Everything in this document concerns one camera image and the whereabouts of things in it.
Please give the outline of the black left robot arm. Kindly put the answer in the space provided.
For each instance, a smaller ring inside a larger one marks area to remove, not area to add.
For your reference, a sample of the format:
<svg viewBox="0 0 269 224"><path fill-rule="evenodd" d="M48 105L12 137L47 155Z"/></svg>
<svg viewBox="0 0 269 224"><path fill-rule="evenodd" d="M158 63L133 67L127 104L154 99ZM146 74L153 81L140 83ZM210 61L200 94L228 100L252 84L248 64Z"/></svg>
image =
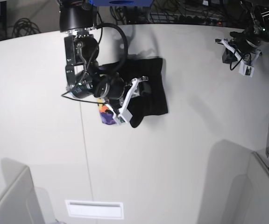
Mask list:
<svg viewBox="0 0 269 224"><path fill-rule="evenodd" d="M246 15L244 30L230 32L230 39L215 40L225 47L222 62L230 66L234 62L254 64L262 55L260 47L269 43L269 0L241 0L240 5Z"/></svg>

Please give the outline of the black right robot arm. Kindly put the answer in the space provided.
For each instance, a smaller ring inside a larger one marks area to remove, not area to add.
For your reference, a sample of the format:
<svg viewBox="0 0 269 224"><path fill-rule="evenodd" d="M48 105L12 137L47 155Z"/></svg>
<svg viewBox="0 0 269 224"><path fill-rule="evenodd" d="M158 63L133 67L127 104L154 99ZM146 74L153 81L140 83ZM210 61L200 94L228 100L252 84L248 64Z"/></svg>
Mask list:
<svg viewBox="0 0 269 224"><path fill-rule="evenodd" d="M142 60L129 56L128 40L122 29L104 23L90 0L60 0L58 4L60 31L67 33L64 38L67 87L62 97L106 106L118 119L144 116L151 95L148 76L140 72ZM106 28L120 34L123 50L117 62L100 66L97 58L101 40L96 40L90 30ZM86 100L89 96L100 102Z"/></svg>

